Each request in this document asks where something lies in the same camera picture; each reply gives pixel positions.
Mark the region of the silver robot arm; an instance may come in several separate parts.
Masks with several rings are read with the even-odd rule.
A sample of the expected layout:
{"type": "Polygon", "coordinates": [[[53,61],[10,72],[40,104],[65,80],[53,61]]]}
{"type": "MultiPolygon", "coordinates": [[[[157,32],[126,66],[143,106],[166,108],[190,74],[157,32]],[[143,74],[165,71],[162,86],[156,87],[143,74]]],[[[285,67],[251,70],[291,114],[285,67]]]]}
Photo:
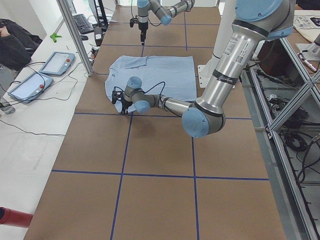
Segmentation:
{"type": "Polygon", "coordinates": [[[137,16],[130,20],[130,27],[132,28],[134,23],[138,24],[138,29],[141,31],[140,41],[144,46],[149,27],[149,11],[156,15],[162,25],[167,26],[180,13],[190,11],[194,4],[194,0],[181,0],[172,6],[166,7],[162,6],[158,0],[138,0],[137,16]]]}
{"type": "Polygon", "coordinates": [[[295,13],[293,0],[237,0],[230,13],[232,34],[213,69],[203,94],[194,102],[185,102],[162,94],[147,94],[140,78],[129,78],[122,91],[113,91],[112,101],[120,101],[121,112],[130,106],[139,113],[151,108],[163,109],[182,118],[185,132],[202,138],[220,131],[226,122],[223,104],[239,76],[252,58],[259,42],[289,36],[295,13]]]}

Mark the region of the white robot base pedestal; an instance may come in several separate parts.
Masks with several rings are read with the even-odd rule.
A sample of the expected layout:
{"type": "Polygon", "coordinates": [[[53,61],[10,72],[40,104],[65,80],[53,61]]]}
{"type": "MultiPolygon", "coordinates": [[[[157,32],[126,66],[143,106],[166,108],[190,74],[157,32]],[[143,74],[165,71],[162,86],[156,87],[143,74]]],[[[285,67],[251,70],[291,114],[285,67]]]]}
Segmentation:
{"type": "Polygon", "coordinates": [[[215,40],[212,57],[206,65],[198,65],[198,80],[199,86],[205,88],[211,79],[213,71],[217,67],[225,48],[233,34],[232,22],[235,19],[235,4],[236,0],[226,0],[221,15],[221,21],[218,28],[217,37],[215,40]]]}

